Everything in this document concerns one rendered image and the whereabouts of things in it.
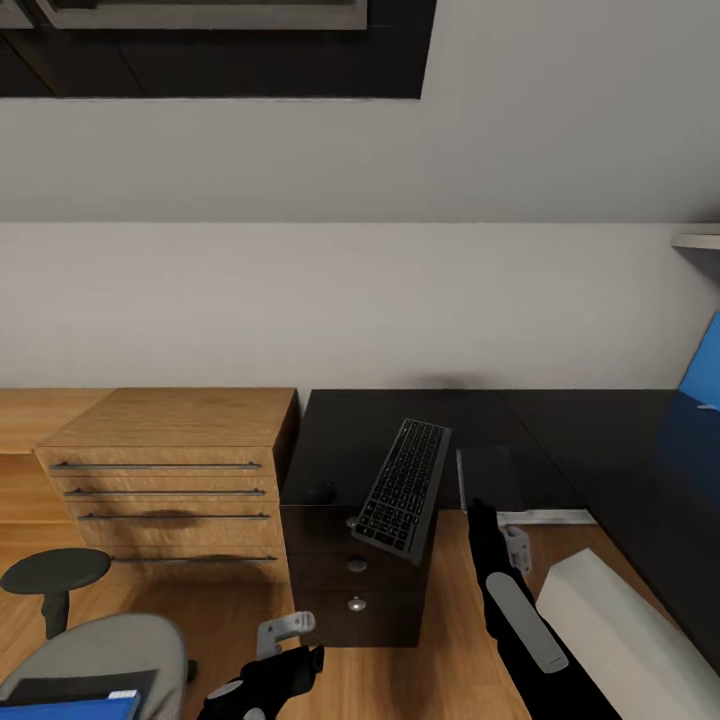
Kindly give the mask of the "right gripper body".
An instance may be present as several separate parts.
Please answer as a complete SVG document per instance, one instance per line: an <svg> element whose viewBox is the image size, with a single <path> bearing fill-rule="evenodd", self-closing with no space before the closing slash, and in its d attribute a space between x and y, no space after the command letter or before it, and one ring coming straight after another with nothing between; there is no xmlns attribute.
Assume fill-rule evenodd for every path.
<svg viewBox="0 0 720 720"><path fill-rule="evenodd" d="M469 541L472 556L483 547L498 547L507 555L507 548L497 524L497 512L494 505L467 507L469 520Z"/></svg>

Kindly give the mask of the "swivel chair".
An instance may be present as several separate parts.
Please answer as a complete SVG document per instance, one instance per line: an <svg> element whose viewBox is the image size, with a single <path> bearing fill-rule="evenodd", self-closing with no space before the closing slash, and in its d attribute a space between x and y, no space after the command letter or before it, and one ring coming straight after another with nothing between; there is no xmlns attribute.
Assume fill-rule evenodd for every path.
<svg viewBox="0 0 720 720"><path fill-rule="evenodd" d="M140 690L134 720L181 720L197 664L175 622L141 611L67 627L69 593L103 579L111 566L104 551L62 548L20 560L3 574L5 591L44 595L47 642L0 683L0 701Z"/></svg>

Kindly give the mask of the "keyboard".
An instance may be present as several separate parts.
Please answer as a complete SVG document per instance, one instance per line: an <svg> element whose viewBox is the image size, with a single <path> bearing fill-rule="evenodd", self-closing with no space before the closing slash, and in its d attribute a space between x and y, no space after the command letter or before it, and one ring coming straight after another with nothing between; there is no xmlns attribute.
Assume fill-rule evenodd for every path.
<svg viewBox="0 0 720 720"><path fill-rule="evenodd" d="M450 434L404 418L352 536L421 564Z"/></svg>

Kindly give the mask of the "desktop computer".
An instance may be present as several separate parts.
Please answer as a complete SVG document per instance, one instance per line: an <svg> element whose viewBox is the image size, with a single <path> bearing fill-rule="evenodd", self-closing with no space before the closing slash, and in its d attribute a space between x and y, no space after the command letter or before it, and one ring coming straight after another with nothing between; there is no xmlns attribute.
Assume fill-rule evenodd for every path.
<svg viewBox="0 0 720 720"><path fill-rule="evenodd" d="M720 677L587 548L552 566L535 609L623 720L720 720Z"/></svg>

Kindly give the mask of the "folder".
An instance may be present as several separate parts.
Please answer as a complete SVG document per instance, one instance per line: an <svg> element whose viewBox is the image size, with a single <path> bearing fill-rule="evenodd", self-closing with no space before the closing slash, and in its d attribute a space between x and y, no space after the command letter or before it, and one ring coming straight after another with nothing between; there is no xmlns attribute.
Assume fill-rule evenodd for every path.
<svg viewBox="0 0 720 720"><path fill-rule="evenodd" d="M0 701L0 720L134 720L140 690Z"/></svg>

